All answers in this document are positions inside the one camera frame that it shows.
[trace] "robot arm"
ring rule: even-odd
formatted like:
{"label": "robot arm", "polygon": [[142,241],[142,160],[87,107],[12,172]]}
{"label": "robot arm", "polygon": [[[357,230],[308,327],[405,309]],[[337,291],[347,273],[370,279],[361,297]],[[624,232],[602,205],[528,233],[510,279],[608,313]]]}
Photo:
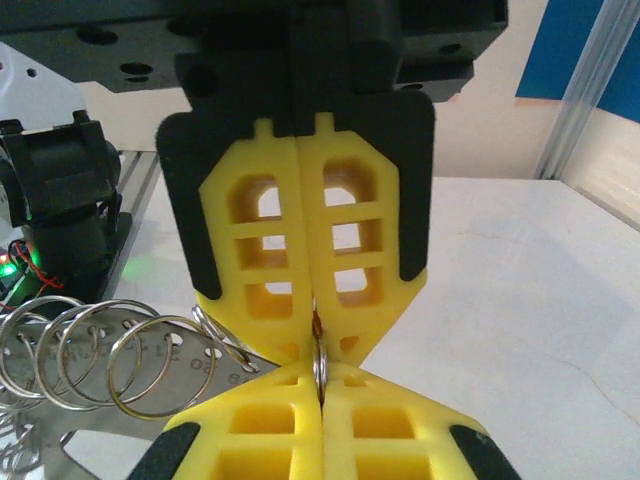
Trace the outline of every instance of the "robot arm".
{"label": "robot arm", "polygon": [[[121,243],[114,240],[126,237],[127,222],[117,228],[119,176],[118,154],[88,118],[78,86],[0,43],[4,220],[22,227],[39,268],[63,285],[57,293],[100,298]],[[27,275],[8,301],[39,290]]]}
{"label": "robot arm", "polygon": [[131,478],[518,478],[479,423],[357,367],[426,282],[432,102],[505,2],[3,2],[4,40],[73,81],[184,90],[157,148],[199,308],[283,365],[176,416]]}

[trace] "metal key ring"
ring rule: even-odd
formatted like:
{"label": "metal key ring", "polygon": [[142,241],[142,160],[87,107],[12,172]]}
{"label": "metal key ring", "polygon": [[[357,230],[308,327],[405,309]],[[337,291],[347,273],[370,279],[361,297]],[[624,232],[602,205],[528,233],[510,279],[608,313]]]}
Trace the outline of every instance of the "metal key ring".
{"label": "metal key ring", "polygon": [[[40,315],[37,315],[37,314],[32,313],[32,312],[29,312],[29,313],[27,313],[25,315],[34,316],[34,317],[41,317]],[[49,322],[49,320],[44,319],[43,323],[46,324],[48,322]],[[58,333],[60,333],[60,332],[54,333],[54,336],[59,341],[60,337],[58,337],[58,335],[57,335]],[[22,342],[22,344],[24,345],[25,350],[29,354],[29,358],[31,359],[31,364],[35,365],[36,360],[35,360],[35,353],[34,353],[33,347],[32,347],[32,343],[33,343],[32,340],[27,335],[23,334],[22,332],[18,332],[17,338],[18,338],[18,340],[20,340]],[[95,347],[95,345],[98,342],[98,337],[96,335],[93,335],[93,339],[94,339],[94,347]],[[89,368],[87,369],[87,371],[85,373],[83,373],[82,375],[80,375],[80,377],[78,377],[78,379],[75,381],[76,385],[79,384],[80,382],[82,382],[87,377],[87,375],[91,371],[92,366],[93,366],[93,362],[92,362],[91,365],[89,365]],[[61,382],[62,382],[62,380],[60,378],[58,378],[58,380],[56,381],[56,384],[53,386],[53,390],[54,391],[57,390],[57,388],[60,386]],[[31,387],[33,386],[34,383],[35,383],[35,378],[27,383],[27,385],[25,386],[25,389],[29,390],[29,391],[32,391]],[[62,392],[59,392],[59,394],[62,395],[64,393],[66,393],[67,391],[68,390],[63,390]],[[33,403],[31,406],[23,407],[23,409],[24,410],[28,410],[30,408],[33,408],[34,406],[38,405],[41,401],[42,400],[36,400],[35,403]]]}
{"label": "metal key ring", "polygon": [[[24,320],[36,321],[36,322],[40,322],[42,324],[49,323],[49,319],[48,318],[43,317],[42,315],[38,315],[37,313],[33,313],[33,312],[26,312],[23,315],[22,318]],[[29,358],[33,362],[33,355],[32,355],[33,354],[33,350],[31,349],[31,345],[29,344],[28,346],[26,346],[26,348],[27,348],[27,353],[29,354]],[[0,343],[0,356],[3,357],[2,361],[4,361],[4,356],[6,355],[6,351],[7,350],[8,349],[5,347],[5,343],[4,342]],[[39,405],[40,402],[42,402],[42,399],[34,400],[33,403],[30,406],[23,406],[23,404],[26,403],[27,399],[23,395],[20,395],[19,392],[16,392],[15,389],[12,388],[12,385],[11,385],[11,380],[12,379],[8,375],[7,375],[7,378],[9,378],[9,380],[6,380],[6,378],[2,378],[3,384],[0,385],[0,393],[2,393],[3,391],[7,391],[7,392],[10,392],[13,395],[17,396],[18,399],[12,404],[8,404],[8,403],[5,403],[5,402],[0,402],[0,411],[1,412],[18,413],[18,412],[27,410],[29,408],[33,408],[33,407]],[[22,387],[22,388],[24,388],[28,392],[36,393],[36,392],[33,392],[31,390],[31,388],[33,387],[34,383],[35,383],[35,379],[33,381],[28,381],[27,385],[25,387]]]}
{"label": "metal key ring", "polygon": [[315,343],[313,348],[313,377],[318,391],[318,400],[322,405],[327,383],[329,382],[329,356],[322,335],[314,334],[313,338]]}
{"label": "metal key ring", "polygon": [[226,328],[220,325],[213,317],[206,313],[200,305],[196,305],[191,309],[191,313],[200,323],[202,328],[209,334],[209,336],[222,347],[231,358],[240,364],[242,369],[247,373],[258,373],[260,368],[251,361],[251,358],[247,355],[248,347],[238,339],[235,335],[229,332]]}
{"label": "metal key ring", "polygon": [[44,372],[44,363],[45,363],[45,352],[46,345],[49,343],[54,333],[57,331],[58,327],[67,320],[75,317],[78,314],[81,314],[85,310],[91,308],[91,305],[79,305],[77,307],[71,308],[60,315],[58,315],[55,319],[49,323],[42,335],[40,336],[40,340],[36,347],[35,354],[35,370],[36,370],[36,382],[38,382],[38,386],[42,390],[42,394],[49,399],[53,404],[65,408],[67,410],[71,410],[74,412],[90,412],[96,410],[98,407],[95,405],[78,405],[75,403],[68,402],[60,397],[65,392],[56,392],[55,386],[51,387],[46,378],[46,374]]}
{"label": "metal key ring", "polygon": [[[67,386],[67,388],[72,391],[75,395],[77,395],[78,397],[86,400],[87,402],[89,402],[91,405],[94,406],[99,406],[99,407],[111,407],[115,405],[115,402],[113,402],[112,400],[101,400],[98,398],[94,398],[91,397],[90,395],[87,395],[83,392],[81,392],[77,386],[79,385],[80,381],[76,381],[76,382],[72,382],[71,379],[69,378],[69,372],[67,371],[66,366],[64,365],[64,352],[67,348],[67,342],[69,341],[69,339],[71,338],[71,334],[73,333],[73,331],[82,323],[85,322],[89,317],[91,317],[92,315],[99,313],[103,310],[106,310],[108,308],[114,308],[114,307],[123,307],[123,306],[133,306],[136,308],[139,308],[140,310],[143,310],[145,312],[145,314],[149,315],[149,316],[158,316],[159,313],[149,307],[148,305],[145,305],[143,303],[137,302],[135,300],[108,300],[102,303],[98,303],[96,305],[93,305],[91,308],[85,310],[84,312],[82,312],[80,315],[76,316],[76,318],[73,319],[73,321],[69,324],[69,326],[67,326],[67,328],[64,330],[64,333],[62,335],[62,338],[60,339],[60,353],[59,355],[56,356],[56,363],[58,366],[58,375],[60,376],[60,378],[62,379],[63,383]],[[129,309],[131,312],[134,313],[139,313],[135,310]],[[125,385],[122,389],[120,389],[118,391],[119,394],[124,393],[133,383],[136,374],[138,373],[140,366],[142,365],[142,345],[140,343],[140,339],[139,337],[135,337],[135,350],[136,350],[136,360],[135,360],[135,364],[133,367],[133,370],[131,371],[131,374],[129,375],[129,378],[127,379],[127,381],[125,382]],[[93,362],[89,367],[88,372],[91,371],[91,369],[93,368]],[[124,403],[131,403],[131,402],[135,402],[136,400],[138,400],[140,398],[141,395],[144,395],[147,392],[141,392],[137,395],[134,395],[126,400],[123,400]]]}
{"label": "metal key ring", "polygon": [[[113,344],[113,347],[111,348],[111,355],[109,355],[109,366],[107,368],[107,386],[109,388],[109,394],[112,396],[114,402],[116,403],[118,408],[120,408],[120,410],[129,414],[132,417],[139,418],[141,420],[157,420],[159,418],[166,418],[166,417],[175,415],[176,413],[181,412],[185,408],[191,406],[193,403],[197,401],[200,395],[202,395],[204,391],[207,389],[207,387],[209,386],[209,383],[211,383],[211,380],[213,378],[213,373],[215,372],[215,369],[216,369],[217,359],[215,358],[215,355],[211,355],[211,368],[209,369],[209,372],[207,374],[207,377],[205,378],[204,383],[202,384],[202,387],[200,387],[200,390],[198,390],[196,394],[193,397],[191,397],[191,399],[189,399],[180,407],[168,410],[166,412],[161,412],[161,413],[144,413],[138,410],[134,410],[133,408],[127,406],[120,399],[120,395],[118,395],[118,392],[116,391],[116,388],[114,385],[113,372],[115,371],[116,359],[120,351],[124,347],[124,345],[130,340],[132,336],[136,335],[137,333],[144,330],[145,328],[149,328],[152,325],[155,325],[157,323],[168,323],[168,322],[188,325],[189,327],[196,330],[198,333],[206,335],[206,332],[204,331],[203,327],[200,325],[199,322],[195,320],[191,320],[183,317],[177,317],[173,315],[159,316],[149,320],[144,320],[138,323],[137,325],[135,325],[130,330],[128,330]],[[167,349],[167,358],[169,359],[169,362],[171,360],[171,353],[172,352],[170,351],[170,349]]]}
{"label": "metal key ring", "polygon": [[[35,380],[28,380],[26,388],[30,389],[34,383],[35,383]],[[13,393],[5,385],[0,384],[0,394],[5,392]],[[13,402],[12,404],[0,402],[0,415],[2,414],[12,415],[16,413],[26,412],[27,410],[31,410],[32,408],[37,407],[41,403],[42,403],[42,400],[28,400],[22,397],[18,397],[16,401]]]}
{"label": "metal key ring", "polygon": [[24,319],[26,317],[26,313],[30,312],[36,307],[53,302],[66,303],[68,305],[71,305],[72,307],[82,306],[82,302],[76,300],[75,298],[62,297],[59,295],[35,298],[28,303],[16,308],[13,312],[7,315],[2,325],[0,325],[0,348],[2,349],[0,350],[0,380],[11,392],[23,398],[29,398],[31,400],[42,400],[46,398],[46,395],[44,393],[36,393],[22,388],[9,376],[9,372],[7,371],[7,366],[4,361],[4,348],[7,337],[9,336],[9,332],[11,331],[13,325]]}

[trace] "screw hole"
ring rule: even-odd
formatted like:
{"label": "screw hole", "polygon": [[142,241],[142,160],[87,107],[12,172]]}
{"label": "screw hole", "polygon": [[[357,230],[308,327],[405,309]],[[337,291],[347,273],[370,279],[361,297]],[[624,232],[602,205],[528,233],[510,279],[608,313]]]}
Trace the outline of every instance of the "screw hole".
{"label": "screw hole", "polygon": [[[87,334],[93,335],[93,332],[95,331],[95,329],[96,329],[95,326],[90,325],[87,328]],[[107,332],[104,330],[104,328],[98,328],[98,335],[100,335],[100,338],[105,338],[107,336]]]}
{"label": "screw hole", "polygon": [[458,53],[462,50],[462,45],[459,43],[450,43],[449,45],[443,45],[438,50],[440,55],[453,55],[454,53]]}
{"label": "screw hole", "polygon": [[218,79],[211,68],[205,65],[194,65],[185,78],[184,86],[194,97],[207,98],[218,89]]}
{"label": "screw hole", "polygon": [[118,41],[118,36],[111,30],[96,26],[80,27],[76,31],[76,35],[84,43],[90,45],[113,45]]}
{"label": "screw hole", "polygon": [[258,366],[253,362],[249,365],[241,364],[240,368],[242,368],[242,371],[246,373],[260,373],[260,368],[258,368]]}
{"label": "screw hole", "polygon": [[149,77],[130,77],[125,80],[129,83],[145,83],[149,81]]}
{"label": "screw hole", "polygon": [[[204,349],[204,355],[207,358],[211,358],[211,349],[210,348],[205,348]],[[218,350],[217,348],[213,349],[213,355],[215,356],[216,360],[220,360],[222,358],[222,352],[220,350]]]}
{"label": "screw hole", "polygon": [[171,336],[171,343],[173,343],[174,347],[182,345],[182,337],[180,335],[177,333],[170,333],[169,335]]}
{"label": "screw hole", "polygon": [[178,37],[197,37],[205,32],[205,26],[190,20],[171,20],[167,24],[167,30]]}
{"label": "screw hole", "polygon": [[129,62],[120,65],[120,70],[127,75],[149,75],[153,72],[153,67],[146,63]]}

